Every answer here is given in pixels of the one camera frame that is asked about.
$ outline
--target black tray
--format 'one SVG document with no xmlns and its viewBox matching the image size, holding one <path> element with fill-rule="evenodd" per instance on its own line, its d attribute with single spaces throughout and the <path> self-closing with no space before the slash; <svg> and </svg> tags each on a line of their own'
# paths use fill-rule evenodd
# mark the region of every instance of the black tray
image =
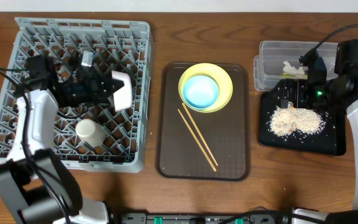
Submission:
<svg viewBox="0 0 358 224">
<path fill-rule="evenodd" d="M 157 170 L 168 178 L 244 180 L 250 172 L 247 72 L 238 65 L 219 65 L 233 82 L 230 102 L 213 113 L 189 109 L 219 164 L 214 172 L 178 113 L 180 109 L 194 130 L 178 92 L 181 75 L 192 65 L 171 63 L 163 71 Z"/>
<path fill-rule="evenodd" d="M 276 110 L 277 104 L 269 96 L 269 92 L 262 94 L 260 99 L 260 122 L 259 122 L 259 142 L 265 146 L 281 147 L 298 151 L 317 152 L 334 156 L 342 156 L 346 153 L 346 129 L 345 114 L 338 111 L 320 111 L 323 121 L 326 122 L 325 128 L 319 134 L 295 134 L 287 137 L 278 137 L 270 129 L 270 117 Z"/>
</svg>

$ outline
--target white wall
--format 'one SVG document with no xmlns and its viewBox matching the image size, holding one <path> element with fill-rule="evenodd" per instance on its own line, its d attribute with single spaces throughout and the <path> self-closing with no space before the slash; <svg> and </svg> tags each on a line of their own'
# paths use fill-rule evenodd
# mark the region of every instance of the white wall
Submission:
<svg viewBox="0 0 358 224">
<path fill-rule="evenodd" d="M 358 0 L 0 0 L 0 11 L 358 12 Z"/>
</svg>

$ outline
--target gray dish rack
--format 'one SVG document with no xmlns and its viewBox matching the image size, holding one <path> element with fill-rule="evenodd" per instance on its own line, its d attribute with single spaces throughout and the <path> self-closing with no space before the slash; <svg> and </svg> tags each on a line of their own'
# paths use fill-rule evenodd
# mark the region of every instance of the gray dish rack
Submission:
<svg viewBox="0 0 358 224">
<path fill-rule="evenodd" d="M 24 68 L 28 57 L 45 54 L 67 60 L 75 52 L 92 50 L 105 73 L 125 72 L 132 79 L 132 107 L 115 112 L 112 98 L 98 106 L 62 108 L 67 116 L 55 119 L 55 155 L 68 169 L 108 172 L 139 172 L 144 167 L 148 126 L 148 101 L 153 72 L 154 42 L 146 22 L 84 19 L 15 18 L 20 27 L 8 68 Z M 70 74 L 59 68 L 62 81 Z M 8 72 L 17 82 L 26 72 Z M 0 164 L 15 138 L 18 110 L 14 86 L 4 80 L 0 94 Z M 75 134 L 83 118 L 101 124 L 107 134 L 103 144 L 92 148 Z"/>
</svg>

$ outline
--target white cup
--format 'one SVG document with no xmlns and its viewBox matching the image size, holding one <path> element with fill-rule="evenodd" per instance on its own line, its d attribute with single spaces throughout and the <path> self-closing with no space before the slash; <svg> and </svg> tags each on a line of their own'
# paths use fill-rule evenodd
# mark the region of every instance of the white cup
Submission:
<svg viewBox="0 0 358 224">
<path fill-rule="evenodd" d="M 101 145 L 106 138 L 102 126 L 91 119 L 83 119 L 78 122 L 75 133 L 82 141 L 86 141 L 92 147 Z"/>
</svg>

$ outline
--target chopstick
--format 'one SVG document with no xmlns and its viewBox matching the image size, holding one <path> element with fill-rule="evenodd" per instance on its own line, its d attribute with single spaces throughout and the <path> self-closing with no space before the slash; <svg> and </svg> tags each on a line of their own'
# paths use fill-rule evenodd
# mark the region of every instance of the chopstick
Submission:
<svg viewBox="0 0 358 224">
<path fill-rule="evenodd" d="M 197 142 L 198 146 L 200 147 L 201 151 L 203 152 L 203 154 L 204 154 L 206 160 L 208 160 L 208 162 L 209 162 L 209 164 L 211 165 L 212 169 L 214 170 L 214 172 L 216 172 L 216 168 L 215 168 L 214 164 L 212 164 L 211 160 L 209 159 L 208 155 L 206 154 L 206 152 L 205 152 L 203 146 L 201 145 L 200 141 L 197 139 L 196 134 L 195 134 L 194 131 L 191 129 L 190 125 L 187 123 L 187 121 L 186 121 L 184 115 L 180 112 L 179 109 L 178 109 L 178 112 L 179 112 L 181 118 L 183 119 L 183 121 L 185 122 L 187 128 L 189 129 L 191 135 L 193 135 L 193 138 L 196 140 L 196 142 Z"/>
<path fill-rule="evenodd" d="M 187 109 L 186 104 L 185 104 L 185 103 L 182 103 L 181 105 L 184 107 L 184 109 L 185 109 L 187 115 L 188 115 L 189 118 L 190 118 L 190 121 L 193 123 L 194 127 L 196 128 L 196 131 L 197 131 L 198 135 L 200 136 L 201 140 L 203 141 L 203 143 L 204 143 L 204 145 L 205 145 L 205 147 L 206 147 L 206 150 L 208 150 L 209 155 L 211 155 L 211 157 L 212 157 L 213 161 L 215 162 L 216 166 L 218 166 L 218 163 L 216 162 L 216 159 L 215 159 L 214 155 L 212 154 L 211 150 L 209 149 L 209 147 L 208 147 L 208 145 L 207 145 L 207 143 L 206 143 L 206 141 L 205 141 L 203 135 L 201 134 L 201 131 L 198 129 L 197 124 L 194 122 L 194 119 L 193 119 L 193 117 L 191 116 L 189 110 Z"/>
</svg>

